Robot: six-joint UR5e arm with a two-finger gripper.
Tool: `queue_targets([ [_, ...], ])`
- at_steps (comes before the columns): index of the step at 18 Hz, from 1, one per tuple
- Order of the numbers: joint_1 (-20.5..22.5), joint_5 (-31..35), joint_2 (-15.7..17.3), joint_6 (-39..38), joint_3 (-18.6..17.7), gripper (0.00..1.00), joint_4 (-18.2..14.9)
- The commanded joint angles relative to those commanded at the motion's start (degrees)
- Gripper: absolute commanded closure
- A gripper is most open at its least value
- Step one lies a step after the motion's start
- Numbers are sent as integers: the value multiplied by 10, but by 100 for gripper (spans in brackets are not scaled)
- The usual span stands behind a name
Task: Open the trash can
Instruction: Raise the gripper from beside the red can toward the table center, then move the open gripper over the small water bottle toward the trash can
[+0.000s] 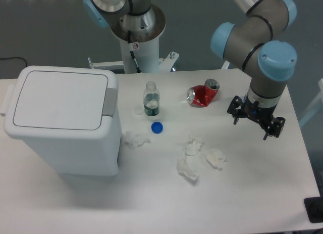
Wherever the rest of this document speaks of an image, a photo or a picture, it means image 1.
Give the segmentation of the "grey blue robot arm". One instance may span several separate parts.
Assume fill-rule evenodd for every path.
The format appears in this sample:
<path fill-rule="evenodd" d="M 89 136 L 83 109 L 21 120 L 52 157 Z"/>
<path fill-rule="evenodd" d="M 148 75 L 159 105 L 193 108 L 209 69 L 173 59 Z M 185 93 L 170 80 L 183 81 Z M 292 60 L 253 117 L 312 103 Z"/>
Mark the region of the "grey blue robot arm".
<path fill-rule="evenodd" d="M 265 136 L 278 137 L 285 124 L 274 110 L 294 73 L 295 49 L 275 37 L 297 15 L 292 0 L 234 0 L 247 16 L 242 26 L 226 22 L 213 33 L 211 50 L 250 76 L 245 98 L 234 97 L 228 113 L 235 121 L 247 118 L 259 124 Z M 109 28 L 119 40 L 126 73 L 161 72 L 159 37 L 166 19 L 151 0 L 83 0 L 92 21 Z"/>

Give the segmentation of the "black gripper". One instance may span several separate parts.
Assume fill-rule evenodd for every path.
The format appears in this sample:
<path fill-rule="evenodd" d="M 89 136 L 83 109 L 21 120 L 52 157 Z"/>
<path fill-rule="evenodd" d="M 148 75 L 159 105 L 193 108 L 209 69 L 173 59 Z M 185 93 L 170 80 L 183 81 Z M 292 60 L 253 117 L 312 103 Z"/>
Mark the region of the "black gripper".
<path fill-rule="evenodd" d="M 233 124 L 236 125 L 241 118 L 248 118 L 259 123 L 260 127 L 265 131 L 264 141 L 272 136 L 278 138 L 284 128 L 286 119 L 273 116 L 276 105 L 270 108 L 262 108 L 260 104 L 254 105 L 255 103 L 256 101 L 252 103 L 248 96 L 246 96 L 244 102 L 239 96 L 235 96 L 227 109 L 227 113 L 234 119 Z"/>

